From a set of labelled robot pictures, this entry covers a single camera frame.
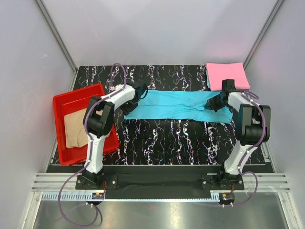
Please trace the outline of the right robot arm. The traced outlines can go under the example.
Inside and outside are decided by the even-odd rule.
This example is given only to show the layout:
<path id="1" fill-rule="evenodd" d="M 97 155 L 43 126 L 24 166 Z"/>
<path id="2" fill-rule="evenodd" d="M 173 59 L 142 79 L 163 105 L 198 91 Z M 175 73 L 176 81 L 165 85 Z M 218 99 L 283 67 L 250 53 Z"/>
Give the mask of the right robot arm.
<path id="1" fill-rule="evenodd" d="M 205 108 L 214 112 L 230 107 L 237 111 L 236 144 L 216 175 L 201 177 L 203 190 L 243 190 L 243 167 L 251 154 L 270 137 L 271 108 L 259 105 L 258 97 L 250 91 L 238 91 L 233 79 L 222 81 L 219 95 L 208 99 Z"/>

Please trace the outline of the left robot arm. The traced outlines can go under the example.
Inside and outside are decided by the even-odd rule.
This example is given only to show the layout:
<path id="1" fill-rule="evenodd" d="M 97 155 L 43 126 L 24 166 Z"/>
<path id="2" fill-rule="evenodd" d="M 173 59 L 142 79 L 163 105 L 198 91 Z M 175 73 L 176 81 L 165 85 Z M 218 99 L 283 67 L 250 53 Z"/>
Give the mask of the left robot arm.
<path id="1" fill-rule="evenodd" d="M 116 109 L 119 108 L 124 115 L 128 115 L 147 94 L 147 84 L 139 81 L 117 85 L 111 93 L 102 97 L 91 97 L 83 119 L 88 147 L 84 169 L 81 170 L 82 178 L 86 179 L 91 188 L 97 189 L 103 183 L 104 144 L 112 130 Z"/>

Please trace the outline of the teal folded t shirt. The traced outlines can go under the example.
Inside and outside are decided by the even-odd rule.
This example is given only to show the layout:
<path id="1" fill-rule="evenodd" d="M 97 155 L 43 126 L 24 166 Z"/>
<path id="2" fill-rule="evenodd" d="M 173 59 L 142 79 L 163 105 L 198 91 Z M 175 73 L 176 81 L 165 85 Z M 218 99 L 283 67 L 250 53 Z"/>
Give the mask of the teal folded t shirt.
<path id="1" fill-rule="evenodd" d="M 206 70 L 206 77 L 207 77 L 207 87 L 210 88 L 210 80 L 209 80 L 209 75 L 208 75 L 207 70 Z"/>

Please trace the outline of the aluminium rail frame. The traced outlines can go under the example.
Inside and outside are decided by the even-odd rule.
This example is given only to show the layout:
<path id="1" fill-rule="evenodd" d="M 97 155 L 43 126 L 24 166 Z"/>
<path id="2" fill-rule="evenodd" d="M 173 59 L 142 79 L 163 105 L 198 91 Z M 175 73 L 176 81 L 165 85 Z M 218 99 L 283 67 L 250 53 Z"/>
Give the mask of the aluminium rail frame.
<path id="1" fill-rule="evenodd" d="M 234 193 L 288 192 L 284 174 L 244 169 L 253 145 L 236 143 L 218 166 L 104 166 L 94 184 L 81 174 L 38 173 L 32 191 L 44 200 L 153 202 L 219 202 L 234 205 Z"/>

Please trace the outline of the red plastic bin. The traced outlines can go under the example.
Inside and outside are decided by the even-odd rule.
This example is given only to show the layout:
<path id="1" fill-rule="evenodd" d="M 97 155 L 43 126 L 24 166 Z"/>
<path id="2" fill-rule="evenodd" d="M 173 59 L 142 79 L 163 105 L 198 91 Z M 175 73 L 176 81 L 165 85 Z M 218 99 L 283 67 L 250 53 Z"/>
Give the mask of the red plastic bin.
<path id="1" fill-rule="evenodd" d="M 57 95 L 53 98 L 54 119 L 57 134 L 59 162 L 62 166 L 79 164 L 86 160 L 87 145 L 66 147 L 64 117 L 70 113 L 86 109 L 92 96 L 105 95 L 103 85 L 98 83 Z"/>

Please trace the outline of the turquoise t shirt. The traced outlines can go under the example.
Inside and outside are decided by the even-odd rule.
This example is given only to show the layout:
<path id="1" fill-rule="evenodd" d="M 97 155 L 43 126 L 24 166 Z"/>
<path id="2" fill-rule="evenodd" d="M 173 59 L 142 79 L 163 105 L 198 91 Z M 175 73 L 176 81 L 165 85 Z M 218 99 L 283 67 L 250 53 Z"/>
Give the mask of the turquoise t shirt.
<path id="1" fill-rule="evenodd" d="M 214 112 L 204 106 L 208 99 L 218 95 L 209 91 L 149 90 L 138 107 L 124 116 L 125 120 L 175 119 L 229 124 L 233 113 L 224 107 Z"/>

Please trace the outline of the beige folded t shirt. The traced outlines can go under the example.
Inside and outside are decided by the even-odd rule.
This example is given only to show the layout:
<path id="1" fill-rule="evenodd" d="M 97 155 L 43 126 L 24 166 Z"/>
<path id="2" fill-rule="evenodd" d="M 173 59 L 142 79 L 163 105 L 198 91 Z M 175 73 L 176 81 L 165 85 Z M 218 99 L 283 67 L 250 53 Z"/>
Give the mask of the beige folded t shirt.
<path id="1" fill-rule="evenodd" d="M 82 109 L 64 116 L 65 138 L 67 148 L 81 148 L 88 143 L 83 119 L 86 109 Z"/>

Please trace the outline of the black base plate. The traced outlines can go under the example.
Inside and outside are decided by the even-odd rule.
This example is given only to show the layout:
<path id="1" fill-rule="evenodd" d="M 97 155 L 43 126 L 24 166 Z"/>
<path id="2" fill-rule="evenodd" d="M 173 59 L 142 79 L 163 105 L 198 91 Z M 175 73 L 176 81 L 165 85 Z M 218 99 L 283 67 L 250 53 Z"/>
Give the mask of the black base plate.
<path id="1" fill-rule="evenodd" d="M 73 173 L 73 186 L 79 190 L 106 190 L 107 199 L 118 200 L 195 200 L 209 198 L 211 190 L 203 190 L 201 177 L 216 175 L 221 165 L 154 165 L 115 166 L 102 169 L 102 184 L 95 186 L 82 178 L 82 166 L 50 165 L 51 174 Z"/>

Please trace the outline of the pink folded t shirt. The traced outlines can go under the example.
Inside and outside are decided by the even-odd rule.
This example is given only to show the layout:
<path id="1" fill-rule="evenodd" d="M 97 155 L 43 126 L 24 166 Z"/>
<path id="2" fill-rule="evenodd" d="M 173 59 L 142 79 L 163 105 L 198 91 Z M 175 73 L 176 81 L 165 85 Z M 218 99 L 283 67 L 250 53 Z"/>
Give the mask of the pink folded t shirt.
<path id="1" fill-rule="evenodd" d="M 210 90 L 221 90 L 222 80 L 226 79 L 234 79 L 236 89 L 250 89 L 242 62 L 226 64 L 207 63 L 206 70 L 208 71 L 209 75 Z"/>

